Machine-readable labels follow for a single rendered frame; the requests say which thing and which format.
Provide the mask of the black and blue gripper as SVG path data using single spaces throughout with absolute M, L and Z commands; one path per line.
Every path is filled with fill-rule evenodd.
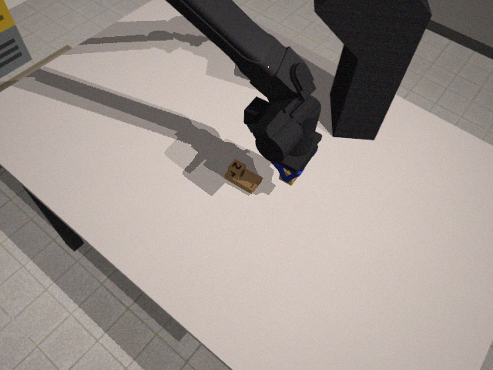
M 310 136 L 303 137 L 303 139 L 281 163 L 271 162 L 277 168 L 283 180 L 289 182 L 293 178 L 302 174 L 305 166 L 317 152 L 317 144 L 321 141 L 321 139 L 322 135 L 315 131 Z M 289 176 L 285 175 L 283 168 L 290 171 Z

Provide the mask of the brown cube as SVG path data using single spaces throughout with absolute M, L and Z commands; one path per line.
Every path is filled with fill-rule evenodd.
M 233 177 L 236 180 L 240 180 L 241 177 L 245 174 L 246 172 L 246 164 L 241 163 L 239 160 L 234 160 L 229 166 L 228 166 L 228 175 Z
M 286 169 L 284 169 L 284 168 L 283 168 L 283 170 L 284 170 L 284 173 L 285 173 L 285 175 L 286 175 L 286 176 L 289 176 L 289 175 L 290 175 L 290 171 L 289 171 L 289 170 L 286 170 Z M 295 182 L 295 180 L 296 180 L 296 179 L 297 179 L 297 177 L 295 177 L 295 178 L 293 178 L 291 181 L 287 182 L 287 181 L 283 180 L 283 179 L 281 178 L 281 176 L 279 175 L 279 180 L 282 180 L 283 182 L 285 182 L 285 183 L 287 183 L 287 184 L 289 184 L 289 185 L 291 185 L 291 186 L 293 185 L 293 183 Z

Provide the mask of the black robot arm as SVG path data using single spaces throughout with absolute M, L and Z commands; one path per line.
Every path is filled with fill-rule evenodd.
M 244 110 L 243 122 L 260 154 L 281 163 L 303 137 L 314 133 L 320 116 L 321 104 L 310 96 L 316 86 L 305 61 L 259 27 L 233 0 L 166 1 L 267 97 L 269 102 L 255 97 Z

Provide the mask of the brown wooden tray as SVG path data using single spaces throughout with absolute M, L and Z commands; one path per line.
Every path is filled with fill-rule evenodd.
M 245 174 L 241 177 L 239 181 L 229 176 L 228 171 L 224 174 L 224 179 L 237 185 L 238 187 L 242 188 L 243 190 L 245 190 L 250 194 L 252 194 L 262 182 L 262 177 L 256 175 L 255 173 L 251 172 L 248 169 L 246 169 Z

